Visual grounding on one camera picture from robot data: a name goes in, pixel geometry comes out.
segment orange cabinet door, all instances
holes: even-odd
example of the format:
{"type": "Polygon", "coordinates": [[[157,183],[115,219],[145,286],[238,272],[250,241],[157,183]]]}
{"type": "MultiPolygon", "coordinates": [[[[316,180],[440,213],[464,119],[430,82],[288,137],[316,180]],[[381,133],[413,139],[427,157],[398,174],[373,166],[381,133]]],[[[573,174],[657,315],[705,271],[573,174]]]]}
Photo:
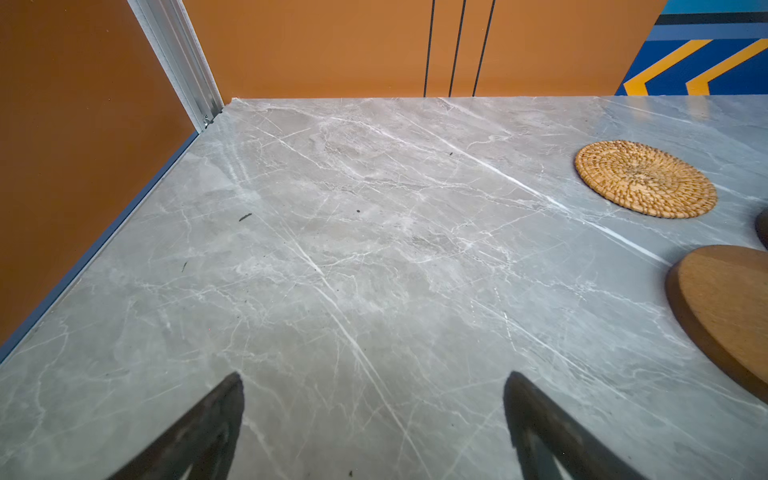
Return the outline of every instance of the orange cabinet door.
{"type": "Polygon", "coordinates": [[[127,2],[8,0],[0,45],[3,345],[194,127],[127,2]]]}
{"type": "Polygon", "coordinates": [[[496,0],[478,96],[613,95],[667,0],[496,0]]]}
{"type": "Polygon", "coordinates": [[[424,95],[429,0],[184,4],[225,103],[424,95]]]}

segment wooden cutting board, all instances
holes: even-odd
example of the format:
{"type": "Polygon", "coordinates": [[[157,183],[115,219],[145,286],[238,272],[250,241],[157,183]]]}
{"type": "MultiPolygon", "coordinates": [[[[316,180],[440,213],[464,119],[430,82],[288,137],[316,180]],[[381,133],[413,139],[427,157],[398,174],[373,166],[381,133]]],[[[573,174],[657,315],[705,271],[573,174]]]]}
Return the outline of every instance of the wooden cutting board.
{"type": "Polygon", "coordinates": [[[768,252],[698,248],[670,270],[667,298],[701,351],[768,403],[768,252]]]}
{"type": "Polygon", "coordinates": [[[763,242],[765,248],[768,248],[768,208],[757,216],[755,228],[757,229],[757,237],[763,242]]]}

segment gray marble surface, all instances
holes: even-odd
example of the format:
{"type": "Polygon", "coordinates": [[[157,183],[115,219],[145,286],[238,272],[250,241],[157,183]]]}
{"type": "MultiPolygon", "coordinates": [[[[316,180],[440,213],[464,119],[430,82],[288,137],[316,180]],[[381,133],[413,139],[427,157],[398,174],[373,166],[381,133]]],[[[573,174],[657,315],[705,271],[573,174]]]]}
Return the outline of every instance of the gray marble surface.
{"type": "Polygon", "coordinates": [[[235,100],[0,366],[0,478],[103,478],[232,370],[231,478],[520,478],[512,370],[648,478],[765,478],[766,405],[686,337],[663,280],[695,247],[760,247],[767,111],[235,100]],[[618,138],[704,171],[715,210],[593,193],[574,156],[618,138]]]}

